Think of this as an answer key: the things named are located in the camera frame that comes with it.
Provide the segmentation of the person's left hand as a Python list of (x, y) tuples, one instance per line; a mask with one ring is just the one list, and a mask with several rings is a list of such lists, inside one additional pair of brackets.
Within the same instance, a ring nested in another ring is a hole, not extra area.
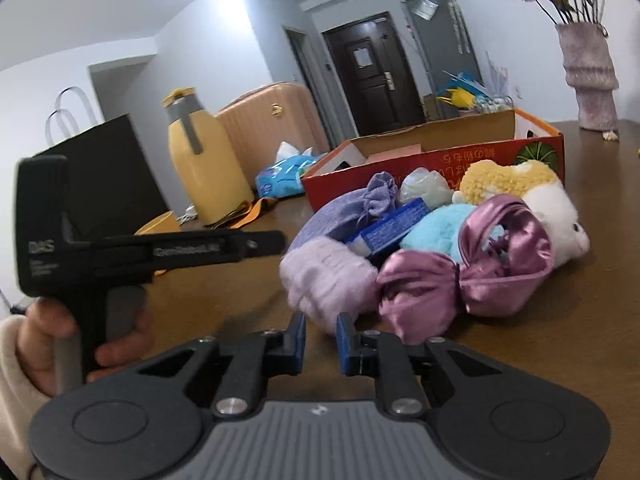
[[(55, 346), (60, 341), (75, 341), (78, 336), (76, 321), (59, 302), (40, 298), (27, 310), (18, 330), (15, 353), (26, 377), (46, 396), (56, 393)], [(138, 310), (134, 328), (126, 336), (96, 349), (94, 359), (99, 369), (87, 376), (88, 382), (140, 361), (152, 349), (153, 342), (152, 311), (144, 306)]]

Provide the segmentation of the cream sleeve left forearm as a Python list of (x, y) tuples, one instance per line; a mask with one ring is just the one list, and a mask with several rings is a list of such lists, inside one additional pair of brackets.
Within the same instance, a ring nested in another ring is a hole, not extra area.
[(28, 447), (28, 427), (50, 396), (28, 379), (16, 356), (18, 330), (26, 318), (13, 315), (1, 321), (0, 424), (1, 457), (17, 479), (42, 479)]

